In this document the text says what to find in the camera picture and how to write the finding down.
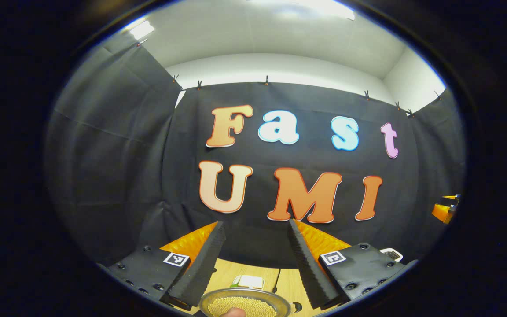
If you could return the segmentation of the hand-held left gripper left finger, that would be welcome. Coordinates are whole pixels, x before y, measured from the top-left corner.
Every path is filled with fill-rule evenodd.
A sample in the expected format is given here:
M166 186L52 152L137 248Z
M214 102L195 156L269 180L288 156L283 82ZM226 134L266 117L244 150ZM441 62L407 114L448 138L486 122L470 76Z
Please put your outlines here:
M143 244L123 259L99 264L140 297L190 310L199 305L226 239L223 222L205 225L162 247Z

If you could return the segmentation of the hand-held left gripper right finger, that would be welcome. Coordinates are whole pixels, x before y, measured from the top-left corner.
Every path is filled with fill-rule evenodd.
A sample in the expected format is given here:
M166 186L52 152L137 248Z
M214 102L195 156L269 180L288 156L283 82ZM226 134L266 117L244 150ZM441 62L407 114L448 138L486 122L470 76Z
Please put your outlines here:
M288 221L287 236L312 308L361 301L417 265L417 260L403 264L370 243L348 245L296 219Z

